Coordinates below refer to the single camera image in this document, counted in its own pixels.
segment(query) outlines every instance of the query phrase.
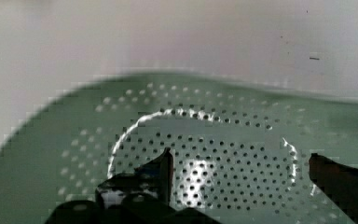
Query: green surface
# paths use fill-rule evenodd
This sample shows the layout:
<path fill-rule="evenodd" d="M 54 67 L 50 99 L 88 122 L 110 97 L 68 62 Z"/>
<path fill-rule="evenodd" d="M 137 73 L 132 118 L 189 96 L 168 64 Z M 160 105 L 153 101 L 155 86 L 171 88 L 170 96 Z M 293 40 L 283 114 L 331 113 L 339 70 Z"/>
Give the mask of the green surface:
<path fill-rule="evenodd" d="M 131 172 L 166 146 L 175 209 L 223 223 L 351 223 L 307 161 L 318 152 L 358 167 L 358 104 L 277 92 L 144 73 L 65 95 L 0 151 L 0 223 L 44 223 L 65 200 L 93 199 L 109 161 L 111 174 Z"/>

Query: white wall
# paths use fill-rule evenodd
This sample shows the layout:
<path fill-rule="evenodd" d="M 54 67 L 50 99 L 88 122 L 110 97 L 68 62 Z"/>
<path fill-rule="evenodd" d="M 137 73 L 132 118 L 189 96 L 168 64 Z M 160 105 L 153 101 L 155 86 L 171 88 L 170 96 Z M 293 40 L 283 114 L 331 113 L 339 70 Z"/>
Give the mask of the white wall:
<path fill-rule="evenodd" d="M 134 67 L 358 99 L 358 1 L 0 0 L 0 145 L 62 90 Z"/>

